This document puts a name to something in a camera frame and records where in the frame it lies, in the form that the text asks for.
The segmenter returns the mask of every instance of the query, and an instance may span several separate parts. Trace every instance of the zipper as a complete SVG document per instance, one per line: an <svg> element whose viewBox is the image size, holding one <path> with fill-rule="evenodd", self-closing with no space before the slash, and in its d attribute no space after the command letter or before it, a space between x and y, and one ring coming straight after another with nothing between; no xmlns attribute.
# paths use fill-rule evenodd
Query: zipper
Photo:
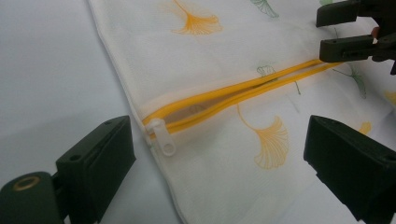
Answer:
<svg viewBox="0 0 396 224"><path fill-rule="evenodd" d="M231 105L236 105L246 99L266 93L305 77L313 76L314 74L335 67L339 64L340 63L324 63L321 60L312 60L306 63L301 63L265 77L255 78L229 87L205 92L176 101L151 113L144 118L142 122L146 125L150 138L156 137L163 153L171 156L176 152L175 144L171 141L171 133L176 133L190 128L195 124L209 119ZM188 106L207 103L210 101L214 103L208 109L205 109L200 113L165 123L166 118L177 111Z"/></svg>

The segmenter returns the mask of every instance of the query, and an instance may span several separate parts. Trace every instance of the zipper pull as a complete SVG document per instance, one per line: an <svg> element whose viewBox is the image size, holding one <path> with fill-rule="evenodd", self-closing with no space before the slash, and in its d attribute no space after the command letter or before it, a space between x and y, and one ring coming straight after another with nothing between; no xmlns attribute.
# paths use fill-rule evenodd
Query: zipper pull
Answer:
<svg viewBox="0 0 396 224"><path fill-rule="evenodd" d="M149 124L146 125L146 130L149 134L155 134L163 155L170 157L176 153L176 145L171 134L166 129L163 119L152 119Z"/></svg>

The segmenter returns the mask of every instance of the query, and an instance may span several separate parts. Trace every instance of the yellow zipper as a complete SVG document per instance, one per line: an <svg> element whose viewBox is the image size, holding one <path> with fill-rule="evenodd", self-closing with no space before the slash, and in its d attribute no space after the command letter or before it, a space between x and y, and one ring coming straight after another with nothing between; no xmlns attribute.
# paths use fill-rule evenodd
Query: yellow zipper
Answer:
<svg viewBox="0 0 396 224"><path fill-rule="evenodd" d="M224 100L210 106L208 109L202 111L201 113L192 115L190 117L180 119L168 124L165 127L169 133L175 133L182 131L184 129L190 128L191 126L198 124L210 117L216 115L221 110L231 106L236 105L246 99L252 98L254 96L263 94L265 92L271 91L278 87L287 85L291 82L298 81L302 78L312 76L316 73L327 70L331 67L335 67L340 63L325 63L322 66L317 67L317 65L323 64L320 60L312 60L306 63L301 63L296 66L290 67L288 69L273 73L272 75L259 77L252 79L250 81L242 82L229 87L221 88L215 91L209 91L206 93L198 94L183 100L176 101L170 105L166 105L157 111L153 112L146 118L144 118L143 124L148 125L154 119L165 119L167 116L186 108L187 106L196 105L210 100L219 99L220 97L227 97ZM315 66L314 68L304 71L300 74L293 75L291 77L285 77L291 73L303 70Z"/></svg>

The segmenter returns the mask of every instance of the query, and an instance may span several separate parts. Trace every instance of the yellow zipper tape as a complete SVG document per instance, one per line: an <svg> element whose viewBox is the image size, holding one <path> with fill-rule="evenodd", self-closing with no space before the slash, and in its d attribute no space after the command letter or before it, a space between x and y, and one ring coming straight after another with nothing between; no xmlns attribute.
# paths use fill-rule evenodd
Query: yellow zipper tape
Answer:
<svg viewBox="0 0 396 224"><path fill-rule="evenodd" d="M306 63L301 63L298 65L295 65L293 67L287 68L285 70L273 73L273 74L265 76L265 77L255 78L250 81L246 81L246 82L232 85L229 87L221 88L219 90L209 91L209 92L198 94L198 95L195 95L195 96L183 99L183 100L179 100L179 101L173 102L170 105L166 105L166 106L158 109L157 111L153 112L152 114L150 114L146 118L144 118L142 120L142 122L144 125L147 125L152 119L163 119L166 116L168 116L182 108L185 108L187 106L199 104L201 102L216 99L221 96L225 96L225 95L228 95L228 94L231 94L234 92L246 90L246 89L264 84L266 82L269 82L271 80L277 79L279 77L283 77L285 75L296 72L298 70L302 70L304 68L318 65L321 63L323 63L321 60L308 61Z"/></svg>
<svg viewBox="0 0 396 224"><path fill-rule="evenodd" d="M210 117L216 115L217 113L219 113L221 110L231 106L231 105L236 105L246 99L252 98L254 96L263 94L265 92L271 91L273 89L279 88L281 86L290 84L291 82L294 81L298 81L300 79L303 79L305 77L309 77L312 76L316 73L322 72L324 70L327 70L331 67L335 67L337 65L339 65L340 63L329 63L326 65L323 65L321 67L317 67L314 68L312 70L303 72L301 74L298 74L296 76L293 77L287 77L281 80L277 80L268 84L265 84L263 86L260 86L258 88L255 88L253 90L250 91L246 91L243 93L240 93L238 95L235 95L233 97L230 97L216 105L211 106L210 108L208 108L207 110L196 114L194 116L188 117L186 119L183 120L179 120L173 123L169 123L166 125L166 128L168 130L169 133L175 133L175 132L179 132L182 131L184 129L190 128L191 126L200 123L206 119L209 119Z"/></svg>

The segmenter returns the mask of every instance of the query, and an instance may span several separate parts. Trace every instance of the yellow ginkgo leaf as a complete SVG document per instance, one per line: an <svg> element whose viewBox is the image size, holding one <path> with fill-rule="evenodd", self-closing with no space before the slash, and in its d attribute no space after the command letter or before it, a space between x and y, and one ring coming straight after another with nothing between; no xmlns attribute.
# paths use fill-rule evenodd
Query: yellow ginkgo leaf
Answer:
<svg viewBox="0 0 396 224"><path fill-rule="evenodd" d="M361 125L361 128L359 129L359 132L362 134L367 135L371 131L371 123L370 122L363 122Z"/></svg>
<svg viewBox="0 0 396 224"><path fill-rule="evenodd" d="M219 18L217 16L192 15L192 13L190 13L177 0L174 0L174 2L186 15L186 23L181 30L173 32L183 35L210 35L214 32L222 30L222 27L219 24Z"/></svg>
<svg viewBox="0 0 396 224"><path fill-rule="evenodd" d="M272 169L283 165L289 152L289 140L288 131L280 117L275 116L274 123L268 128L255 129L242 117L239 105L237 108L241 120L260 138L262 149L259 155L254 157L256 164L263 169Z"/></svg>
<svg viewBox="0 0 396 224"><path fill-rule="evenodd" d="M394 105L396 105L396 92L385 91L385 96L390 100Z"/></svg>

